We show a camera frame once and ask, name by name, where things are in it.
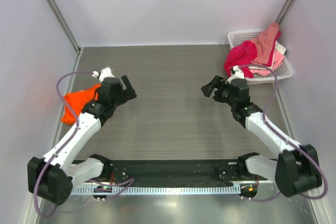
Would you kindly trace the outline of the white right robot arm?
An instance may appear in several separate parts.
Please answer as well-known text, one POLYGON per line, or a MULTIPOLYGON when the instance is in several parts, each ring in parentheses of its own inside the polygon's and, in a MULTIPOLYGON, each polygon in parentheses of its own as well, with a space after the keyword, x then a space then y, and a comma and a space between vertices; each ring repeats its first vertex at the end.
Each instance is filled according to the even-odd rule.
POLYGON ((319 188, 323 177, 318 154, 312 145, 302 145, 278 129, 264 110, 251 102, 245 79, 215 76, 201 88, 205 97, 230 106, 233 118, 255 134, 276 156, 270 160, 257 153, 239 157, 243 172, 259 175, 275 182, 286 197, 319 188))

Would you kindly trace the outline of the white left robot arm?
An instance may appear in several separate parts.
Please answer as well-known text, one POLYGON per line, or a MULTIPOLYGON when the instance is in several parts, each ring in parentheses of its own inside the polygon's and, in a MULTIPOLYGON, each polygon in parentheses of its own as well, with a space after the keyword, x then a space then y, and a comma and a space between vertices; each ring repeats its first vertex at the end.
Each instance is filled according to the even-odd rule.
POLYGON ((111 161, 92 154, 73 165, 79 151, 110 119, 116 108, 135 99, 137 94, 126 75, 110 74, 101 81, 93 98, 82 108, 75 124, 58 144, 42 158, 33 157, 27 164, 28 190, 34 195, 62 205, 71 191, 91 179, 104 180, 112 174, 111 161))

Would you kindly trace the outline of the orange t shirt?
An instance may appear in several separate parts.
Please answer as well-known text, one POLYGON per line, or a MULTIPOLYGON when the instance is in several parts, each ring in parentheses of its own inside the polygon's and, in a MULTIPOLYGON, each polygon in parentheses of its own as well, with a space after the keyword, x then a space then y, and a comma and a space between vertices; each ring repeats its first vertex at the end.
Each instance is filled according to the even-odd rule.
MULTIPOLYGON (((91 100, 97 100, 98 95, 96 90, 101 86, 101 84, 95 84, 89 89, 80 90, 76 92, 67 93, 62 98, 69 104, 73 109, 76 116, 79 116, 83 107, 91 100)), ((65 112, 61 118, 61 122, 67 125, 73 125, 76 122, 75 117, 72 112, 65 106, 65 112)))

